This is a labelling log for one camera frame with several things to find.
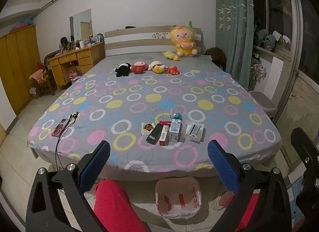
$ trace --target mirror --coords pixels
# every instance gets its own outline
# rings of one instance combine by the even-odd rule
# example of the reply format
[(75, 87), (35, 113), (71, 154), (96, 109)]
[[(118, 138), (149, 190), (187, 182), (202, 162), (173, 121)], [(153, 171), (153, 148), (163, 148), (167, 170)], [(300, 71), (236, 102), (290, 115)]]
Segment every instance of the mirror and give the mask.
[(75, 41), (89, 39), (89, 36), (92, 36), (91, 9), (71, 16), (70, 29)]

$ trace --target screw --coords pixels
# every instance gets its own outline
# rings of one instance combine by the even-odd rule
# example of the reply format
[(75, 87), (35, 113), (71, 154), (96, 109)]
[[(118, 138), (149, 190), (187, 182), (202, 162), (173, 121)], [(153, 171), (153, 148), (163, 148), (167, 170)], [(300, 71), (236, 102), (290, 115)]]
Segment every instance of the screw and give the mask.
[(276, 167), (272, 171), (277, 175), (280, 174), (280, 170)]
[(75, 169), (75, 164), (69, 164), (67, 167), (66, 167), (69, 171), (72, 171)]
[(243, 167), (243, 169), (246, 170), (246, 171), (248, 171), (248, 170), (251, 169), (251, 165), (250, 165), (250, 164), (247, 164), (247, 163), (243, 164), (242, 167)]
[(44, 174), (44, 172), (45, 172), (45, 169), (44, 168), (40, 168), (39, 171), (38, 171), (38, 174), (42, 175), (42, 174)]

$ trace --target bedsheet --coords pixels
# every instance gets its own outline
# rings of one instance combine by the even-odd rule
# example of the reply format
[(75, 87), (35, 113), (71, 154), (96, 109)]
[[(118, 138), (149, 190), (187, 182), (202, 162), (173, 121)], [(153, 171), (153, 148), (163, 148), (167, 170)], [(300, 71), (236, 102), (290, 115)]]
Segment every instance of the bedsheet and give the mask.
[[(175, 64), (181, 74), (146, 71), (115, 76), (113, 68), (119, 64), (140, 60)], [(62, 118), (76, 111), (79, 117), (65, 131), (58, 153), (80, 160), (106, 140), (111, 146), (106, 165), (123, 170), (166, 173), (213, 168), (207, 154), (212, 139), (241, 162), (263, 161), (282, 146), (279, 132), (265, 112), (209, 56), (181, 58), (177, 62), (165, 59), (162, 53), (107, 57), (43, 113), (28, 135), (28, 145), (44, 153), (54, 152), (58, 138), (51, 133)], [(204, 124), (201, 141), (148, 144), (146, 136), (141, 136), (141, 123), (170, 120), (169, 114), (176, 112), (183, 119)]]

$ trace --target green and yellow plush toy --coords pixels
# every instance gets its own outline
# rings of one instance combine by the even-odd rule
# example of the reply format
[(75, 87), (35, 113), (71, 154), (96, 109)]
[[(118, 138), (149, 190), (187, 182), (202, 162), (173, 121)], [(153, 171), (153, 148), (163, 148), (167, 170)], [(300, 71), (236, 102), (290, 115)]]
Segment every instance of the green and yellow plush toy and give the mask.
[(173, 52), (167, 51), (163, 55), (170, 60), (179, 61), (179, 57), (176, 56)]

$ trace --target blue gripper pad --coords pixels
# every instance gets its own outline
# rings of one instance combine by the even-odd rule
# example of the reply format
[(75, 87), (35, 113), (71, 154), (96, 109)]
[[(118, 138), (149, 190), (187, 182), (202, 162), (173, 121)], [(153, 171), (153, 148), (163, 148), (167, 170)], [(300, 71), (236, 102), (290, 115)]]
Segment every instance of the blue gripper pad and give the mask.
[(110, 144), (107, 141), (102, 141), (102, 146), (95, 153), (92, 159), (85, 166), (79, 177), (79, 190), (84, 193), (92, 189), (98, 175), (105, 166), (106, 161), (110, 157)]
[(215, 140), (208, 144), (208, 156), (227, 190), (235, 195), (239, 190), (239, 176), (226, 156), (221, 152)]

